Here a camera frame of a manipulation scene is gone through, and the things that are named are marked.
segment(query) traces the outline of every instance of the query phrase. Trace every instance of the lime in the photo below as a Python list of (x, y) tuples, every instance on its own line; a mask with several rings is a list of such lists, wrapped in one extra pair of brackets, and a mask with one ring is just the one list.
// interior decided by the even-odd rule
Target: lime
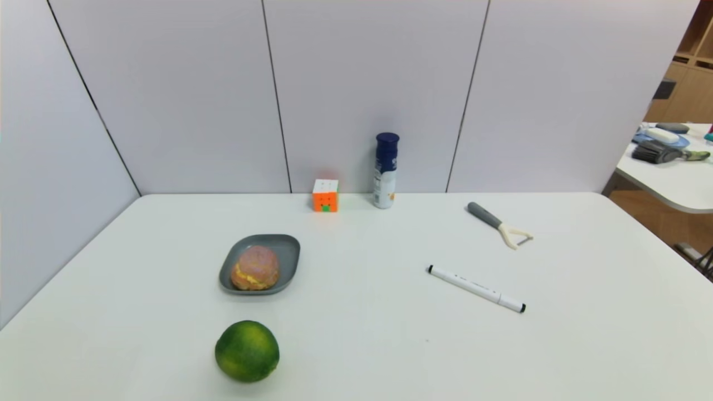
[(243, 320), (228, 327), (215, 343), (215, 361), (233, 379), (257, 382), (277, 367), (277, 340), (263, 324)]

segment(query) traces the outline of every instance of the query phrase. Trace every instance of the marker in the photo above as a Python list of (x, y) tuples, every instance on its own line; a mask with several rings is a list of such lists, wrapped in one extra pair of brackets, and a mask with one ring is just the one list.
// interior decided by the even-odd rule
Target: marker
[(430, 275), (435, 275), (437, 278), (447, 281), (450, 284), (457, 285), (464, 290), (470, 291), (475, 295), (485, 298), (491, 302), (497, 303), (500, 306), (504, 306), (508, 309), (514, 310), (517, 313), (525, 312), (525, 304), (518, 302), (506, 295), (499, 293), (498, 291), (493, 291), (490, 288), (483, 287), (480, 284), (475, 284), (468, 279), (463, 278), (457, 274), (449, 273), (445, 270), (435, 268), (433, 265), (429, 266), (427, 270)]

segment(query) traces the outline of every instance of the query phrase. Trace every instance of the wooden floor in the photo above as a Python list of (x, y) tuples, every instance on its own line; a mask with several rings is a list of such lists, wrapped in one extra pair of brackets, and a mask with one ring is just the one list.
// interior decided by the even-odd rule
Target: wooden floor
[(689, 243), (700, 253), (713, 246), (713, 215), (671, 208), (646, 191), (614, 191), (610, 199), (668, 246)]

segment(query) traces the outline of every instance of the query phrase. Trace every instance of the rubik's cube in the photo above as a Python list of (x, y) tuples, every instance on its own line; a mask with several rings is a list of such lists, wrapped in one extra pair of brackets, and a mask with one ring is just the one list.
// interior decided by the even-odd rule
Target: rubik's cube
[(315, 212), (336, 212), (339, 203), (339, 180), (316, 180), (312, 190)]

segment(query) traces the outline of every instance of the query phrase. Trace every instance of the bread roll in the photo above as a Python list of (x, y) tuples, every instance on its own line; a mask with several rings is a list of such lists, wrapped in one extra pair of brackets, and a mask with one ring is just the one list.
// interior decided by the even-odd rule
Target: bread roll
[(255, 245), (243, 252), (230, 273), (230, 281), (239, 290), (266, 290), (279, 279), (279, 261), (275, 252)]

